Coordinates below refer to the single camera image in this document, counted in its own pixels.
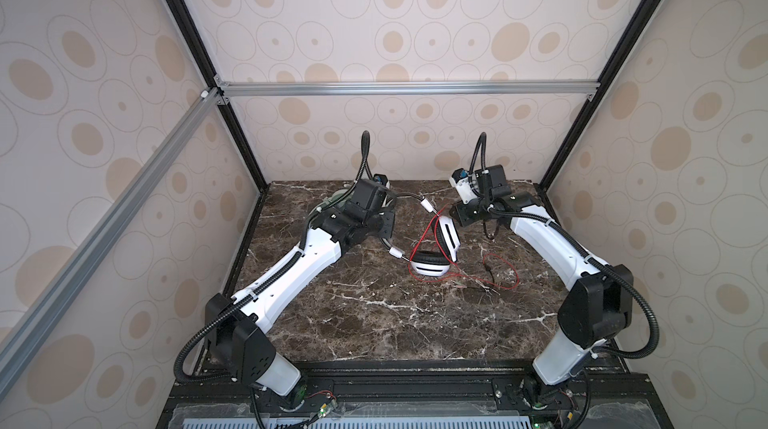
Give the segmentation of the right black frame post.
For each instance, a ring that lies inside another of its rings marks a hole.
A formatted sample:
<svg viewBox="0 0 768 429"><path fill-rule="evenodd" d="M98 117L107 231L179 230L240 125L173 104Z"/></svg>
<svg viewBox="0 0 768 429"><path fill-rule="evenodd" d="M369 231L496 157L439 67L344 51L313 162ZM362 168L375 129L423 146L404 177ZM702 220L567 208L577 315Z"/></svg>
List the right black frame post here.
<svg viewBox="0 0 768 429"><path fill-rule="evenodd" d="M663 0L640 0L626 29L618 39L617 45L597 79L599 85L596 92L591 97L588 97L582 105L562 144L558 148L552 163L549 165L541 182L538 184L538 189L543 195L547 194L557 176L564 168L574 147L591 122L595 112L607 95L608 90L619 75L625 62L635 49L636 44L657 12L662 1Z"/></svg>

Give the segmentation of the white black red-cabled headphones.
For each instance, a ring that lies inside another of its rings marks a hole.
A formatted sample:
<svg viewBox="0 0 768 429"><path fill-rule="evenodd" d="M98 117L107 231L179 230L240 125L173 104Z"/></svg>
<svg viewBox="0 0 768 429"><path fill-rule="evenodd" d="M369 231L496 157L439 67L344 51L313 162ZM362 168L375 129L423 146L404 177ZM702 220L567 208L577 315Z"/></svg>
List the white black red-cabled headphones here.
<svg viewBox="0 0 768 429"><path fill-rule="evenodd" d="M495 253L486 254L481 259L483 268L489 274L489 279L468 274L459 267L458 253L461 242L454 221L444 214L446 206L441 210L437 210L424 196L399 193L394 195L392 201L387 201L385 207L394 206L400 198L417 200L422 208L431 216L429 223L410 251L399 249L389 238L380 238L381 243L386 247L391 256L407 262L409 274L414 279L420 282L444 282L465 279L478 283L483 288L499 289L502 291L512 291L519 287L521 279L514 265ZM496 281L492 268L488 263L489 258L495 258L511 271L514 277L511 284L501 284Z"/></svg>

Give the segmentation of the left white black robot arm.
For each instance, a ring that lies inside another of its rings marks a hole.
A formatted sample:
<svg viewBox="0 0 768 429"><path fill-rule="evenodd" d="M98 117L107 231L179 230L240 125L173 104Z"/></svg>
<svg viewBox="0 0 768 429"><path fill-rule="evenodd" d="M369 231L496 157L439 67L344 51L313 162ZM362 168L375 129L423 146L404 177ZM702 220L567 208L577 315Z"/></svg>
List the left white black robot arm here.
<svg viewBox="0 0 768 429"><path fill-rule="evenodd" d="M368 164L370 134L361 136L361 163L353 184L320 203L306 217L298 243L263 276L230 297L217 294L206 305L205 326L180 350L173 367L179 383L232 379L249 389L264 388L289 407L305 397L306 378L281 355L267 334L289 303L324 269L371 237L385 238L393 212L389 190ZM218 372L189 374L184 363L206 343L223 366Z"/></svg>

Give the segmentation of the black frame post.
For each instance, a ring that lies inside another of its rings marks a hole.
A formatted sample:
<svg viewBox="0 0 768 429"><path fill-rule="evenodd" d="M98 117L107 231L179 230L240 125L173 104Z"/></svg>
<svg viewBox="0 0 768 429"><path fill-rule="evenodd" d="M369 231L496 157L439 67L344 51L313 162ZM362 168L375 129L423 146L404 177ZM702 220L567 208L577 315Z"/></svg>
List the black frame post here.
<svg viewBox="0 0 768 429"><path fill-rule="evenodd" d="M192 14L185 0L164 0L165 4L178 28L189 53L195 63L195 66L202 76L208 88L219 89L217 82L218 71L210 58L205 46L197 23L193 20ZM220 115L222 116L235 146L242 157L246 169L250 173L256 188L260 192L268 189L269 184L256 161L255 155L247 141L243 127L230 102L218 104Z"/></svg>
<svg viewBox="0 0 768 429"><path fill-rule="evenodd" d="M543 195L547 194L557 176L564 168L574 147L591 122L595 112L607 95L608 90L619 75L625 62L635 49L636 44L657 12L662 1L663 0L640 0L626 29L618 39L617 45L597 79L599 85L596 92L591 97L588 97L582 105L562 144L558 148L552 163L549 165L541 182L538 184L538 189Z"/></svg>

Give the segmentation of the mint green wired headphones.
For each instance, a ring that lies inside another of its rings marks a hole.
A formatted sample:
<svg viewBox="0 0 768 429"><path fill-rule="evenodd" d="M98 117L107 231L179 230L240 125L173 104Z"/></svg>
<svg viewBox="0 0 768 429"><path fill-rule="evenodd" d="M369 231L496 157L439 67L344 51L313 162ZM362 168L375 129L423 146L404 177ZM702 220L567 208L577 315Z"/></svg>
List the mint green wired headphones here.
<svg viewBox="0 0 768 429"><path fill-rule="evenodd" d="M333 207L337 204L344 202L349 197L351 192L352 192L352 188L340 189L334 192L330 197L324 199L320 204L318 204L315 207L314 211L323 212L329 207Z"/></svg>

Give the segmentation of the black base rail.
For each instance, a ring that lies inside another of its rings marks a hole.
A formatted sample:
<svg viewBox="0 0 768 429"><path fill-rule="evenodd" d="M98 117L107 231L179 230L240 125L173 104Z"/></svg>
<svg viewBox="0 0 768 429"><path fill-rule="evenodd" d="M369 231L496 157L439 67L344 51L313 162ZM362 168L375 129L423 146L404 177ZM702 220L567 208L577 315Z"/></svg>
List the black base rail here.
<svg viewBox="0 0 768 429"><path fill-rule="evenodd" d="M324 424L342 418L448 418L524 416L535 428L570 426L582 409L584 428L669 428L672 422L649 376L631 372L615 358L602 358L575 378L545 392L546 406L523 400L522 383L533 372L528 360L322 361L301 362L306 399L283 406L268 390L248 390L231 381L177 383L162 406L160 428L179 428L192 417L231 418L238 426L307 419L324 402L336 401Z"/></svg>

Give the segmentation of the left black frame post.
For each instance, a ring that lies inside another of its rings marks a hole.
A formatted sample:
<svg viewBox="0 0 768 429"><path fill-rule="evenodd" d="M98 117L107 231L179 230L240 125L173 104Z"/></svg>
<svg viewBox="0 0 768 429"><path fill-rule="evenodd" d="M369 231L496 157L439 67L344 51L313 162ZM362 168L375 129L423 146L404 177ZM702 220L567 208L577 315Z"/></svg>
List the left black frame post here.
<svg viewBox="0 0 768 429"><path fill-rule="evenodd" d="M165 4L178 28L189 53L195 63L195 66L202 76L208 88L219 89L217 82L218 71L210 58L205 46L197 23L193 20L192 14L185 0L164 0ZM268 189L269 184L256 161L255 155L247 141L243 127L230 102L218 104L220 115L222 116L235 146L242 157L246 169L250 173L256 188L260 192Z"/></svg>

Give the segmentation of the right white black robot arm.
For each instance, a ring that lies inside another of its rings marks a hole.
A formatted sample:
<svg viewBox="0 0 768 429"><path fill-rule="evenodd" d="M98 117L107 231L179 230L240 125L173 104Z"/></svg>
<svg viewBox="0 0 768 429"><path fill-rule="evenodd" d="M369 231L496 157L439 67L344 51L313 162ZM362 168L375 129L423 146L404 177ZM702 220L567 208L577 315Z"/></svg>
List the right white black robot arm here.
<svg viewBox="0 0 768 429"><path fill-rule="evenodd" d="M632 272L595 256L550 217L529 193L514 194L501 165L486 161L487 134L476 142L470 168L458 169L450 182L461 201L450 210L458 225L495 221L535 249L556 272L568 295L557 314L558 329L533 361L540 383L560 384L576 374L586 359L599 353L624 359L651 355L660 342L658 318L634 287ZM648 341L639 349L612 348L608 341L628 328L638 306L648 328Z"/></svg>

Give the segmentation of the left slanted aluminium frame bar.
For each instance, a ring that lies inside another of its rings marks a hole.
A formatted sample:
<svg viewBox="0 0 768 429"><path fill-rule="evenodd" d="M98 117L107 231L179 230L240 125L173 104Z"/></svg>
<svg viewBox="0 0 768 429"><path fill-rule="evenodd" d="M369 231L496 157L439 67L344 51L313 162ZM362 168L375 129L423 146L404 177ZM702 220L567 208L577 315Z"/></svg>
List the left slanted aluminium frame bar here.
<svg viewBox="0 0 768 429"><path fill-rule="evenodd" d="M198 98L12 331L1 350L2 398L7 397L222 94L221 89L212 87L205 97Z"/></svg>

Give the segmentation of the horizontal aluminium frame bar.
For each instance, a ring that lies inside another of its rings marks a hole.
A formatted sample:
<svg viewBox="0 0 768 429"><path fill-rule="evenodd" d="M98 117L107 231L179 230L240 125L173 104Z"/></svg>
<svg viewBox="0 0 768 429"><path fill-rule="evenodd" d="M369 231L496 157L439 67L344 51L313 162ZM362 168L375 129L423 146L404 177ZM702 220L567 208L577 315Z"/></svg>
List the horizontal aluminium frame bar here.
<svg viewBox="0 0 768 429"><path fill-rule="evenodd" d="M496 96L559 95L593 96L600 88L596 80L512 80L512 81L385 81L385 82L254 82L221 81L203 91L225 102L233 97L364 97L364 96Z"/></svg>

